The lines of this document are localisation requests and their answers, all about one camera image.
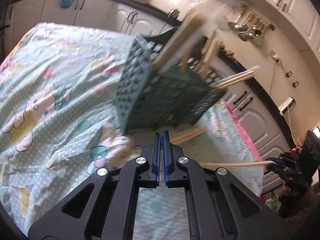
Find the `bamboo chopstick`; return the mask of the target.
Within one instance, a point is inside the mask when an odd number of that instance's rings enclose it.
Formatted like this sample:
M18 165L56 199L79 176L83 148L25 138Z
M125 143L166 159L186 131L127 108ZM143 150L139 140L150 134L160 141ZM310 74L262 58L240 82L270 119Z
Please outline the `bamboo chopstick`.
M199 163L203 167L246 167L261 166L271 163L270 161L255 161L249 163Z
M187 129L185 131L182 131L172 137L170 137L170 143L174 145L181 145L199 135L206 132L207 129L205 127L197 127L193 129Z

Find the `plastic chopstick pack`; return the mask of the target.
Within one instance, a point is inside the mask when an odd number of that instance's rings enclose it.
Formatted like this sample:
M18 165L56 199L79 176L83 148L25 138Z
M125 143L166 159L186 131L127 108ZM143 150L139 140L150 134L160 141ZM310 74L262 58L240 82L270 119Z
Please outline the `plastic chopstick pack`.
M228 76L220 81L217 81L211 85L212 90L222 90L226 89L232 85L235 85L237 83L246 81L248 79L253 78L255 75L257 75L262 66L254 66L250 68L249 70L239 72L237 74Z

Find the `dark green plastic utensil basket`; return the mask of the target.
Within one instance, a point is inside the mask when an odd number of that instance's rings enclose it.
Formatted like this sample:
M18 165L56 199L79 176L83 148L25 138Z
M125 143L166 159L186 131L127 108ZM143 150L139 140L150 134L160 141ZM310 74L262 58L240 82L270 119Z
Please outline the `dark green plastic utensil basket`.
M163 73L152 70L154 59L175 32L172 28L158 36L134 37L114 100L122 131L194 125L226 94L225 89L212 91L211 84L221 80L216 70L210 70L205 81L194 71L206 37L195 45L184 72L179 63Z

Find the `Hello Kitty patterned tablecloth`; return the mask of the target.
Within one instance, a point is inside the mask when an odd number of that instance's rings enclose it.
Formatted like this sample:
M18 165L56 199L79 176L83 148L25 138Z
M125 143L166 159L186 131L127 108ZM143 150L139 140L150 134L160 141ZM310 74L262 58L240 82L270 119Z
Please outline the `Hello Kitty patterned tablecloth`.
M1 64L1 203L20 230L100 167L138 157L155 131L120 131L113 100L133 37L39 23ZM261 161L220 100L181 147L199 163ZM133 239L190 239L183 189L140 189Z

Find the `black countertop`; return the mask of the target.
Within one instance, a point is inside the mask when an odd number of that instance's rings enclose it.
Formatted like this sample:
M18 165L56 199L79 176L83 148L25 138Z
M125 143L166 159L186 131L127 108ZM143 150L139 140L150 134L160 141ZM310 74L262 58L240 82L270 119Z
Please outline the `black countertop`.
M153 6L128 0L75 0L68 9L60 0L10 0L5 22L5 52L40 22L103 29L146 37L160 35L180 22ZM224 100L246 130L260 154L289 152L295 146L278 107L256 79L233 85Z

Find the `dried ginger pile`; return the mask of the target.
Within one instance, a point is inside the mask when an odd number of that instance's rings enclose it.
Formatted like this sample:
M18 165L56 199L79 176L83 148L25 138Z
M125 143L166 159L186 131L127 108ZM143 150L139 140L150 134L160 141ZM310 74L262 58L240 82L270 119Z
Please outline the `dried ginger pile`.
M220 43L220 50L225 54L226 57L236 62L236 59L234 58L234 52L231 50L227 50L223 42Z

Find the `hanging green spatula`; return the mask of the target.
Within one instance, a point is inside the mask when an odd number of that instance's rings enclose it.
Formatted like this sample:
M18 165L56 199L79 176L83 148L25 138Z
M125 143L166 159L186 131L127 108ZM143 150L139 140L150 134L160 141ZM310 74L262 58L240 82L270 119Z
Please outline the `hanging green spatula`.
M267 30L267 25L263 24L261 27L255 30L252 43L258 47L261 47L264 42L265 33Z

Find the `bamboo chopsticks right in basket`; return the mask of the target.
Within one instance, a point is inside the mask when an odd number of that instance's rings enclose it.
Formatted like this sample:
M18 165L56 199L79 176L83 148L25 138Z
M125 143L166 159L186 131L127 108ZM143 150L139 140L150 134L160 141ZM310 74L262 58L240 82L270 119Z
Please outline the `bamboo chopsticks right in basket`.
M217 29L213 28L208 37L205 37L204 35L197 35L192 40L192 43L189 44L186 50L183 52L181 62L178 65L178 78L180 80L188 79L185 71L188 68L188 61L192 57L194 50L198 51L200 56L193 71L196 72L201 80L206 80L208 76L209 65L220 48L220 42L217 38Z

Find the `bamboo chopsticks in basket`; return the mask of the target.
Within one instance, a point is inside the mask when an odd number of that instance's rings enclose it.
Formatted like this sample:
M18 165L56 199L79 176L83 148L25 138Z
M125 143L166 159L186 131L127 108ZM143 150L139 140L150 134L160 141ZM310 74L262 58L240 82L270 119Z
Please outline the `bamboo chopsticks in basket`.
M161 72L193 48L202 37L204 22L205 18L200 14L188 16L153 61L152 70Z
M220 42L217 38L217 29L213 28L208 37L205 37L204 35L197 35L192 40L192 43L189 44L186 50L183 52L181 62L178 65L178 78L180 80L188 79L185 71L188 68L188 61L192 57L194 50L198 51L200 56L193 71L196 72L201 80L206 80L208 76L209 65L220 48Z

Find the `hanging steel ladle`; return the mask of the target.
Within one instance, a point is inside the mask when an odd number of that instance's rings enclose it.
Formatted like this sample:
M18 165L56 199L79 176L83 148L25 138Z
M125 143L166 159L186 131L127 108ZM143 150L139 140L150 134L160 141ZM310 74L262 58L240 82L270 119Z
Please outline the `hanging steel ladle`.
M240 14L237 16L237 18L235 19L235 21L228 23L228 25L229 25L229 27L230 27L231 29L235 30L235 29L238 28L238 26L239 26L238 23L239 23L240 19L242 18L242 16L244 16L244 14L246 13L247 9L248 9L248 6L244 6L243 9L242 9L242 11L241 11L241 13L240 13Z

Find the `bamboo chopsticks left in basket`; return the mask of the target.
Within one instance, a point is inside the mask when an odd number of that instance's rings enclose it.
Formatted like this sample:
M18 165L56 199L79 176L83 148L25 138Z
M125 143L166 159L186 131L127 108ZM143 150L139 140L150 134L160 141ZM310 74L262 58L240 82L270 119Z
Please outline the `bamboo chopsticks left in basket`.
M200 14L188 16L153 61L152 70L161 72L193 48L202 37L204 22L205 18Z

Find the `white upper cabinets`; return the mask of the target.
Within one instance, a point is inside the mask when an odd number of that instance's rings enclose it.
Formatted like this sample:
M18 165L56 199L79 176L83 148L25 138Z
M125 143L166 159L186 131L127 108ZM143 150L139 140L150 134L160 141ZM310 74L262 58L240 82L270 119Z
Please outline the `white upper cabinets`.
M311 52L319 59L319 13L310 0L250 0L267 3L273 17L301 52Z

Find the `steel kettle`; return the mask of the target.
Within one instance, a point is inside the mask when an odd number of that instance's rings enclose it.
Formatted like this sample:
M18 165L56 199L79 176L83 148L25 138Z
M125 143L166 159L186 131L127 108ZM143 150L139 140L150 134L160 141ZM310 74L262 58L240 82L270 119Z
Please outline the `steel kettle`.
M174 9L171 9L171 10L168 12L167 17L168 17L168 18L171 18L171 19L173 19L173 20L176 20L176 19L178 19L179 14L180 14L179 9L174 8Z

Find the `wall power socket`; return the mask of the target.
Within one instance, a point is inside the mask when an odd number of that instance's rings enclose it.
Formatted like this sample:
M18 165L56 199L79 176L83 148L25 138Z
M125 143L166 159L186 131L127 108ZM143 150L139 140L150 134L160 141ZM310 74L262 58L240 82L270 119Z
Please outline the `wall power socket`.
M279 58L278 54L274 52L274 50L271 50L271 51L269 52L269 55L270 55L270 57L272 57L272 59L273 59L275 62L279 62L280 58Z

